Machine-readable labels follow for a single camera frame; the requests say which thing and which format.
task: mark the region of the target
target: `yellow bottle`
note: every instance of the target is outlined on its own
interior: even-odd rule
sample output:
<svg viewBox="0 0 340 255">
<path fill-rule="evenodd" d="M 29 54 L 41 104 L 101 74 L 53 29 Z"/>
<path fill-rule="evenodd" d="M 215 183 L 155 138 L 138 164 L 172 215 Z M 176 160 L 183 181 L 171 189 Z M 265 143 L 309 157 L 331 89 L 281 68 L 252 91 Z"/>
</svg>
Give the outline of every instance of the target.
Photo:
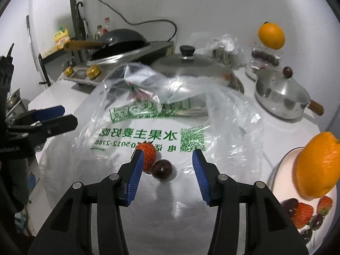
<svg viewBox="0 0 340 255">
<path fill-rule="evenodd" d="M 57 49 L 63 49 L 65 43 L 71 41 L 70 35 L 68 33 L 68 29 L 66 26 L 61 27 L 58 32 L 54 35 L 55 45 L 57 45 Z"/>
</svg>

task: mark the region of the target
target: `power cord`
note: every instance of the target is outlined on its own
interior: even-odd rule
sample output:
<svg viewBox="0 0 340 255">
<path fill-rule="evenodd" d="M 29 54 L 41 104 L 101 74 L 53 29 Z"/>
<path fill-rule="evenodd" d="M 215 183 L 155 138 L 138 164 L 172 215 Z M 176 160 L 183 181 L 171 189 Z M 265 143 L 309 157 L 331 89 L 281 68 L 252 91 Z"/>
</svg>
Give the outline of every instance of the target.
<svg viewBox="0 0 340 255">
<path fill-rule="evenodd" d="M 136 25 L 141 25 L 141 24 L 146 24 L 146 23 L 153 23 L 153 22 L 168 22 L 171 23 L 174 28 L 175 28 L 175 32 L 173 33 L 172 37 L 169 38 L 168 41 L 170 41 L 171 39 L 173 39 L 177 33 L 177 25 L 175 24 L 175 22 L 168 20 L 168 19 L 155 19 L 155 20 L 148 20 L 148 21 L 144 21 L 144 22 L 140 22 L 140 23 L 131 23 L 128 20 L 126 20 L 126 18 L 117 10 L 115 10 L 113 7 L 111 7 L 109 4 L 105 3 L 102 0 L 98 0 L 99 2 L 101 2 L 102 4 L 108 6 L 110 9 L 112 9 L 114 12 L 116 12 L 126 23 L 128 23 L 131 26 L 136 26 Z"/>
</svg>

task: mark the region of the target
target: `blue gripper pad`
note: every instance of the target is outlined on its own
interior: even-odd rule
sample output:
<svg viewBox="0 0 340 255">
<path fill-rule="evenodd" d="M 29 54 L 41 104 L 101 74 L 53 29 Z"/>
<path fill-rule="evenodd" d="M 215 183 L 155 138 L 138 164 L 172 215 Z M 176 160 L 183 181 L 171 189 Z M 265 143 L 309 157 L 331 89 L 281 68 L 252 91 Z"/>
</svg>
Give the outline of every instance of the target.
<svg viewBox="0 0 340 255">
<path fill-rule="evenodd" d="M 195 175 L 197 178 L 198 186 L 200 187 L 201 195 L 203 200 L 210 205 L 211 197 L 210 197 L 210 188 L 209 188 L 209 180 L 205 175 L 202 163 L 199 159 L 198 152 L 201 151 L 195 150 L 193 152 L 193 168 L 195 170 Z"/>
<path fill-rule="evenodd" d="M 127 194 L 126 194 L 126 202 L 128 205 L 131 204 L 131 202 L 135 199 L 140 177 L 142 175 L 144 167 L 144 152 L 140 152 L 139 157 L 137 159 L 136 166 L 132 172 L 131 178 L 129 180 L 129 183 L 127 184 Z"/>
<path fill-rule="evenodd" d="M 40 109 L 33 113 L 33 118 L 37 121 L 43 122 L 46 120 L 54 119 L 64 115 L 65 108 L 61 105 Z"/>
</svg>

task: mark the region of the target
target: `white plate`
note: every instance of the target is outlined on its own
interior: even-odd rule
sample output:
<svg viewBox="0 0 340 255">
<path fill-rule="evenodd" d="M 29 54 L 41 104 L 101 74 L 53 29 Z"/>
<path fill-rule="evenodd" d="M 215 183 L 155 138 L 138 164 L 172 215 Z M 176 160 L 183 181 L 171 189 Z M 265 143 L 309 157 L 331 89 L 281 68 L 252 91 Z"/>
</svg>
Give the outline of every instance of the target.
<svg viewBox="0 0 340 255">
<path fill-rule="evenodd" d="M 303 147 L 298 147 L 296 149 L 291 150 L 287 153 L 282 159 L 277 173 L 274 178 L 274 183 L 272 187 L 272 192 L 279 202 L 283 202 L 289 198 L 296 198 L 299 202 L 303 202 L 313 206 L 314 214 L 316 213 L 317 204 L 319 202 L 319 198 L 313 199 L 311 201 L 303 199 L 297 192 L 294 183 L 293 183 L 293 166 L 296 157 L 299 155 Z M 322 244 L 323 239 L 325 238 L 334 218 L 335 207 L 337 204 L 337 188 L 336 186 L 326 194 L 326 196 L 330 197 L 333 200 L 333 206 L 329 211 L 328 215 L 324 218 L 322 226 L 317 230 L 313 231 L 313 236 L 311 241 L 307 244 L 307 248 L 309 254 L 312 255 Z M 306 229 L 308 226 L 299 229 L 299 232 Z"/>
</svg>

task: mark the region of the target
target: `wooden saucepan handle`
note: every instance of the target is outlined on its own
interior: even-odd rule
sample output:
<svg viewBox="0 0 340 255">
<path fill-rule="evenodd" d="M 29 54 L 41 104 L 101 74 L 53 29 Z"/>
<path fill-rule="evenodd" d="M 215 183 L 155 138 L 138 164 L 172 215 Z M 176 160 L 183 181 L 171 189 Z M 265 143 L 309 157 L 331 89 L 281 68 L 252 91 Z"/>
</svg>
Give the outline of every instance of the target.
<svg viewBox="0 0 340 255">
<path fill-rule="evenodd" d="M 315 114 L 322 116 L 323 115 L 323 106 L 321 104 L 318 104 L 316 101 L 311 100 L 308 108 L 313 111 Z"/>
<path fill-rule="evenodd" d="M 105 44 L 100 42 L 82 41 L 82 40 L 71 40 L 64 45 L 65 52 L 79 51 L 87 49 L 99 49 Z"/>
</svg>

